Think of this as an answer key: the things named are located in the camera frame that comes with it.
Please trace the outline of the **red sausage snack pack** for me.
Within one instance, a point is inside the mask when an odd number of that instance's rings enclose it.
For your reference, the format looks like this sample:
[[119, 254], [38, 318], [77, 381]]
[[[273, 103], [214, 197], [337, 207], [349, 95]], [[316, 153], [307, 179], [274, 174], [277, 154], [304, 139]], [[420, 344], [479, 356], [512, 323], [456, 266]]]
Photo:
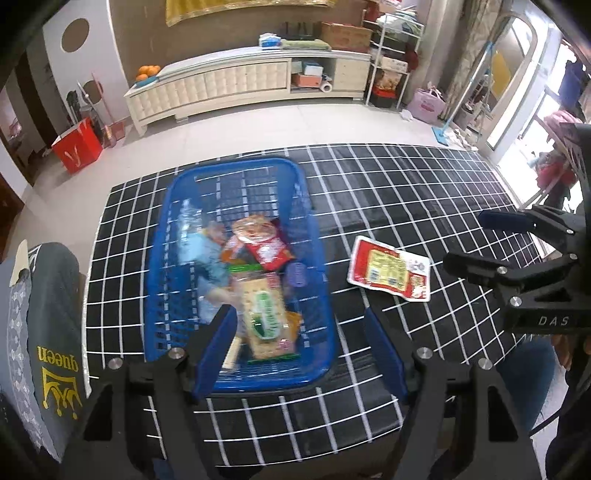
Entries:
[[428, 257], [356, 236], [346, 279], [361, 288], [426, 303], [431, 299], [431, 266]]

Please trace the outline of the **light blue snack bag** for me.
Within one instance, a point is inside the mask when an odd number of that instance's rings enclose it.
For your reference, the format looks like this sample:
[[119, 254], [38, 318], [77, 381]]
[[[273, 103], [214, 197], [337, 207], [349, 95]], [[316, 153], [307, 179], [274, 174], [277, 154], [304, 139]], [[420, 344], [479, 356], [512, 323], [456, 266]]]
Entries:
[[189, 266], [197, 287], [198, 318], [209, 324], [222, 304], [233, 301], [228, 264], [221, 260], [228, 237], [221, 223], [211, 220], [189, 199], [181, 201], [176, 225], [177, 261]]

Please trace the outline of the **green cracker pack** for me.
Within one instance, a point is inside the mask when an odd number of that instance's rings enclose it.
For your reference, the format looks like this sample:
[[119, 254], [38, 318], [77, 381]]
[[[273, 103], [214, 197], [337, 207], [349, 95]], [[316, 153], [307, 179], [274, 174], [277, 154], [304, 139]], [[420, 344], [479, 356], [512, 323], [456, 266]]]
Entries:
[[240, 332], [249, 347], [247, 361], [256, 364], [296, 359], [297, 346], [288, 337], [288, 309], [280, 276], [254, 264], [230, 265], [228, 271], [238, 294]]

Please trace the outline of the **blue plastic basket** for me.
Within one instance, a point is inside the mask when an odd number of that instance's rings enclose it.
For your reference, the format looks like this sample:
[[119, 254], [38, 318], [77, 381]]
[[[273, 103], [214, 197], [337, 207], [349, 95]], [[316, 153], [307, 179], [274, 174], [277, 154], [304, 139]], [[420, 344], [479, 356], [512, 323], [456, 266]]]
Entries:
[[204, 222], [215, 221], [225, 229], [249, 214], [277, 220], [287, 247], [305, 267], [304, 286], [294, 288], [287, 302], [303, 317], [297, 355], [256, 361], [242, 353], [235, 369], [219, 374], [207, 390], [221, 395], [280, 392], [320, 381], [332, 369], [337, 348], [325, 255], [304, 170], [283, 157], [205, 163], [172, 181], [148, 258], [146, 359], [155, 361], [169, 349], [184, 346], [213, 316], [198, 310], [211, 284], [204, 269], [178, 257], [177, 235], [193, 211], [199, 211]]

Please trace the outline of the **orange snack bag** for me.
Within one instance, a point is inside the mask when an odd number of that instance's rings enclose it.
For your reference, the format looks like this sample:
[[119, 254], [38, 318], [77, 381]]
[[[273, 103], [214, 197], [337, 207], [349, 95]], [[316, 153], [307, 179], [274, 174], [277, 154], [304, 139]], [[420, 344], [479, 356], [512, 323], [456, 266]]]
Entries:
[[288, 337], [293, 346], [296, 345], [298, 335], [301, 332], [301, 323], [303, 323], [303, 317], [301, 313], [296, 311], [287, 310], [287, 326], [288, 326]]

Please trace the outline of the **purple snack bar pack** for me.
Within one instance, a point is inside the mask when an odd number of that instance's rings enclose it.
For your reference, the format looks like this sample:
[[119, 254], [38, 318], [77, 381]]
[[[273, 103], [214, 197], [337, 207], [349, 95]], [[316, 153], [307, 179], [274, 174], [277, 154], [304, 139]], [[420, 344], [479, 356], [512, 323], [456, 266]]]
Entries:
[[294, 288], [304, 288], [308, 284], [307, 280], [308, 268], [304, 263], [293, 261], [287, 264], [286, 278], [287, 283]]

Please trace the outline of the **black white grid mat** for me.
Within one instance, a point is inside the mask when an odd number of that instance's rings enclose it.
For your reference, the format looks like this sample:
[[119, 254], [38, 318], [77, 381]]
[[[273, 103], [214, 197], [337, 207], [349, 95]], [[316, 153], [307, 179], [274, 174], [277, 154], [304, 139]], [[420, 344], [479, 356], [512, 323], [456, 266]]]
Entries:
[[[277, 155], [304, 170], [320, 228], [334, 308], [337, 360], [318, 387], [249, 398], [216, 396], [194, 411], [213, 457], [225, 467], [280, 465], [360, 452], [400, 429], [404, 415], [387, 392], [363, 336], [369, 297], [346, 282], [356, 236], [428, 256], [431, 301], [391, 299], [399, 328], [445, 359], [497, 364], [523, 336], [504, 331], [491, 291], [448, 275], [449, 250], [516, 266], [540, 260], [533, 239], [484, 231], [481, 210], [514, 210], [502, 183], [475, 153], [392, 144], [287, 147], [212, 159]], [[106, 200], [90, 264], [85, 308], [85, 374], [94, 386], [115, 356], [143, 360], [146, 275], [166, 187], [190, 163], [118, 181]]]

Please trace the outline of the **pink quilt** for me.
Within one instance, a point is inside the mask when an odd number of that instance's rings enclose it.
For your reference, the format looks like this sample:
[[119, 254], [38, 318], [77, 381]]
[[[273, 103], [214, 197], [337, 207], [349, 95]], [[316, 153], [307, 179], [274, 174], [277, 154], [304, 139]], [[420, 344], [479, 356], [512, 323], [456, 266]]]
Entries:
[[543, 121], [550, 131], [550, 138], [559, 139], [563, 143], [579, 142], [577, 125], [583, 125], [583, 122], [568, 111], [557, 110], [544, 117]]

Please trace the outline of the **blue floral bedsheet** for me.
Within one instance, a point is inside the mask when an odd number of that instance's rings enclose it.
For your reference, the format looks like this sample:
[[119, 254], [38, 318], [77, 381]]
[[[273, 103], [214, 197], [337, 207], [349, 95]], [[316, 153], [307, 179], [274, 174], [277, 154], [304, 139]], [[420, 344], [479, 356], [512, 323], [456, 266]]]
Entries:
[[29, 269], [17, 267], [15, 259], [5, 260], [1, 264], [1, 394], [38, 452], [44, 446], [45, 434], [28, 352], [31, 290]]

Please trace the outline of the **pink shopping bag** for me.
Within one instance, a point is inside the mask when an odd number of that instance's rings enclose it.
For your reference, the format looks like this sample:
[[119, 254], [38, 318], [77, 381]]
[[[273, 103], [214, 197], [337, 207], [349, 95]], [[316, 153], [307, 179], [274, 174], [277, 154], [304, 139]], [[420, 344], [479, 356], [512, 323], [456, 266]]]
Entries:
[[415, 90], [412, 100], [407, 105], [411, 115], [420, 121], [434, 125], [446, 108], [446, 100], [442, 92], [431, 82], [426, 88]]

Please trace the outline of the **grey queen pillow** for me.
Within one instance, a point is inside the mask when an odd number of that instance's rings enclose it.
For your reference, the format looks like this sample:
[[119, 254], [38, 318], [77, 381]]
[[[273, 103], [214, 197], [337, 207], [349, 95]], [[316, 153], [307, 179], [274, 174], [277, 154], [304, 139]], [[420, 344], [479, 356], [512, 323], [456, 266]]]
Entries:
[[28, 351], [45, 448], [60, 460], [86, 400], [81, 347], [81, 275], [63, 244], [30, 255]]

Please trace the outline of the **white metal shelf rack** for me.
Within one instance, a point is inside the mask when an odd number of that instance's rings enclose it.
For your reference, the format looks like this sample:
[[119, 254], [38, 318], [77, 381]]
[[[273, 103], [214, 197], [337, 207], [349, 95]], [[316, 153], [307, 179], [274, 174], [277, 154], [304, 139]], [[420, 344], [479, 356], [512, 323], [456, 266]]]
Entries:
[[366, 104], [377, 106], [391, 100], [391, 108], [401, 110], [412, 74], [418, 68], [425, 26], [415, 9], [401, 9], [394, 13], [366, 13], [363, 27], [372, 31]]

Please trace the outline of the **cardboard box on cabinet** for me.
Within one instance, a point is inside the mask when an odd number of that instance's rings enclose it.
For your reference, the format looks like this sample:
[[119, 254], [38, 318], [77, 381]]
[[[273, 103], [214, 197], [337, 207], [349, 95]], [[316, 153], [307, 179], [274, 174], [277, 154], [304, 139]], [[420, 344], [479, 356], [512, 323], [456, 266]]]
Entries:
[[322, 22], [320, 38], [332, 50], [367, 53], [372, 34], [373, 31], [365, 27]]

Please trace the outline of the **green folded cloth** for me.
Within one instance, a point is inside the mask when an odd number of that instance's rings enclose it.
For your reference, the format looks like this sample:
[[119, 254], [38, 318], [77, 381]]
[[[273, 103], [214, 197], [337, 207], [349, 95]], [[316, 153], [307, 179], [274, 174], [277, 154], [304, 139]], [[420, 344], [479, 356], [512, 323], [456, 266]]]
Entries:
[[329, 43], [322, 39], [281, 39], [280, 48], [283, 50], [331, 51]]

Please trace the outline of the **red gift bag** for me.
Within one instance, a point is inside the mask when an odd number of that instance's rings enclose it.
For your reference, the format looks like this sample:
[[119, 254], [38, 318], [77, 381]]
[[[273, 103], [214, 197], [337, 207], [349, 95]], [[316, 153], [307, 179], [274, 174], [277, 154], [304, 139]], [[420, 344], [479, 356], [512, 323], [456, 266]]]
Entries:
[[102, 145], [93, 131], [89, 118], [84, 118], [59, 135], [52, 143], [51, 149], [69, 174], [75, 174], [94, 163], [102, 153]]

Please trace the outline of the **broom and dustpan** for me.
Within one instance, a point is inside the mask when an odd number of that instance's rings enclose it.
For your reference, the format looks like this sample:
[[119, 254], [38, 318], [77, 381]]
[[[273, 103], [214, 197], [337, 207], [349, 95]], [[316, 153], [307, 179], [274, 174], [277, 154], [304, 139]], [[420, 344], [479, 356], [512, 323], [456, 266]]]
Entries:
[[91, 78], [66, 94], [66, 105], [72, 120], [89, 120], [92, 131], [103, 148], [113, 148], [125, 137], [125, 122], [116, 121], [106, 102], [105, 92], [98, 78]]

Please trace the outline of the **tissue box blue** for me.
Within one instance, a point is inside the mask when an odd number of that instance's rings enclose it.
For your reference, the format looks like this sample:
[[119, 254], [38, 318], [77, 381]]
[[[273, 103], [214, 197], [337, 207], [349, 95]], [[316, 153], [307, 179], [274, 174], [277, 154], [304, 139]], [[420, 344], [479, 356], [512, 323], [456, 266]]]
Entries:
[[280, 48], [281, 37], [276, 33], [266, 32], [259, 35], [259, 47], [263, 49]]

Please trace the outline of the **cream TV cabinet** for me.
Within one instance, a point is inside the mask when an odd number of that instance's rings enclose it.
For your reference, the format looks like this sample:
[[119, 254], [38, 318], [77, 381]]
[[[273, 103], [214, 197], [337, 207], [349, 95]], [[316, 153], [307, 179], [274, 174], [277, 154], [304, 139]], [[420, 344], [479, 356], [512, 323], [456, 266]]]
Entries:
[[165, 66], [124, 95], [139, 135], [172, 117], [300, 99], [363, 99], [370, 55], [342, 50], [243, 47]]

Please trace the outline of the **plate of oranges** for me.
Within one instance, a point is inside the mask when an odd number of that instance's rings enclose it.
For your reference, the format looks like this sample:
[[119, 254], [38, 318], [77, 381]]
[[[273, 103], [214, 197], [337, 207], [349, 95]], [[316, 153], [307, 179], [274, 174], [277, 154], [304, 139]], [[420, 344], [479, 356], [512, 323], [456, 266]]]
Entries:
[[146, 84], [148, 81], [153, 80], [156, 75], [160, 72], [161, 67], [159, 65], [143, 65], [141, 66], [135, 76], [135, 84], [141, 86]]

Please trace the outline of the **yellow cloth covered TV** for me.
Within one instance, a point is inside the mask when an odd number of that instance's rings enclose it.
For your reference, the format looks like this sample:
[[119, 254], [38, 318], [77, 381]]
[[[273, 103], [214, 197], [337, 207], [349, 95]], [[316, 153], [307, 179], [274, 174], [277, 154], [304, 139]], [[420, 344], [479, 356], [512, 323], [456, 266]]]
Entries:
[[166, 0], [165, 22], [172, 27], [184, 20], [246, 8], [295, 6], [332, 8], [335, 0]]

